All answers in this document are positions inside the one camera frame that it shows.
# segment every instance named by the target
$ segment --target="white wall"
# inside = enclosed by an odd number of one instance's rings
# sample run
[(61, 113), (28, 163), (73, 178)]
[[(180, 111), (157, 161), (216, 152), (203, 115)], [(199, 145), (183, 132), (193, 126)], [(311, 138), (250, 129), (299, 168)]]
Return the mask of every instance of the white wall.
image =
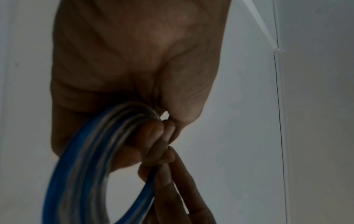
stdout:
[(276, 2), (289, 216), (354, 223), (354, 2)]
[[(56, 161), (49, 147), (56, 5), (18, 0), (14, 12), (1, 118), (0, 223), (40, 222)], [(242, 1), (232, 3), (219, 74), (205, 110), (175, 147), (218, 223), (285, 223), (273, 50)], [(142, 186), (135, 171), (112, 175), (107, 203), (113, 219)]]

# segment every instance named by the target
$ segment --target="blue tube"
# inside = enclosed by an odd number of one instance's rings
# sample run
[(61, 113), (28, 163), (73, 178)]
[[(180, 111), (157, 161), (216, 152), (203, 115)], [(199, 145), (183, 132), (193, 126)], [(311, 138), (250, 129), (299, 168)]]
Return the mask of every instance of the blue tube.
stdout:
[[(142, 103), (111, 107), (90, 119), (72, 138), (53, 172), (45, 197), (42, 224), (109, 223), (105, 192), (115, 155), (143, 122), (159, 116)], [(141, 193), (116, 224), (139, 224), (153, 198), (156, 168)]]

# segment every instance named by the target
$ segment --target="palm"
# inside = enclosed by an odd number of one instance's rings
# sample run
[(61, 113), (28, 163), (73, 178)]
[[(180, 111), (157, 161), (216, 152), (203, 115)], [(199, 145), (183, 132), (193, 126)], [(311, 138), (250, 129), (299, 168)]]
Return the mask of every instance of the palm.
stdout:
[[(202, 112), (224, 25), (192, 0), (63, 0), (53, 33), (53, 137), (65, 142), (92, 113), (127, 99), (168, 111), (181, 130)], [(75, 120), (71, 128), (60, 127), (64, 117)]]

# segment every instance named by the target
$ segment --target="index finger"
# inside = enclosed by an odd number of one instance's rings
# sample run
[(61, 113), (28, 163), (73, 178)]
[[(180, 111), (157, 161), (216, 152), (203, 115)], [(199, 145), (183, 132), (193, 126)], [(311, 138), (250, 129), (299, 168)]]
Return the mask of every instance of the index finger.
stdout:
[(211, 213), (200, 195), (194, 179), (184, 166), (181, 158), (171, 146), (169, 146), (169, 149), (176, 155), (175, 161), (170, 163), (172, 179), (181, 197), (183, 198), (184, 204), (186, 205), (189, 213)]

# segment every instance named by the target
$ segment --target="human hand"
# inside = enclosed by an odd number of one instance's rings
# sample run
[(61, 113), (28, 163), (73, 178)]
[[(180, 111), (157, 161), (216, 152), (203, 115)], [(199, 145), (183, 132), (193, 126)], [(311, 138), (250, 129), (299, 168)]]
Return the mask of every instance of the human hand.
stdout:
[[(88, 118), (129, 100), (142, 101), (159, 114), (168, 111), (173, 141), (199, 117), (209, 95), (229, 4), (62, 0), (53, 29), (54, 152), (61, 155)], [(146, 123), (138, 140), (146, 140), (152, 130), (162, 135), (165, 128), (161, 122)]]
[[(159, 166), (154, 181), (155, 200), (144, 224), (216, 224), (213, 214), (198, 192), (192, 176), (183, 165), (176, 151), (176, 159), (170, 164)], [(147, 180), (150, 167), (141, 165), (140, 178)], [(186, 213), (183, 199), (189, 214)]]

